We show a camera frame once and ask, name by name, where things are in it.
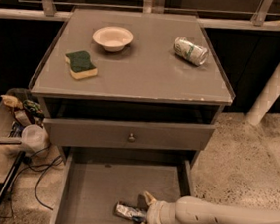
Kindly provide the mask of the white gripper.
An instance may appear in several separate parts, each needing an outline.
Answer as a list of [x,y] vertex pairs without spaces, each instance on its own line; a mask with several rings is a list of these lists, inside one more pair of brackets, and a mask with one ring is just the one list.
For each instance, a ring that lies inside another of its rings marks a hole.
[[148,191],[144,191],[143,195],[145,202],[150,206],[147,211],[147,224],[181,224],[175,216],[175,203],[157,201]]

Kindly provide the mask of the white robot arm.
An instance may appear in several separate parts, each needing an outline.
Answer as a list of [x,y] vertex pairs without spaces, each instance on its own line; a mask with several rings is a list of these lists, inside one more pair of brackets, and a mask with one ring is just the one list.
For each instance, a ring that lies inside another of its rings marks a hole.
[[258,122],[265,110],[222,129],[191,171],[195,195],[166,202],[146,195],[146,224],[280,224],[280,162]]

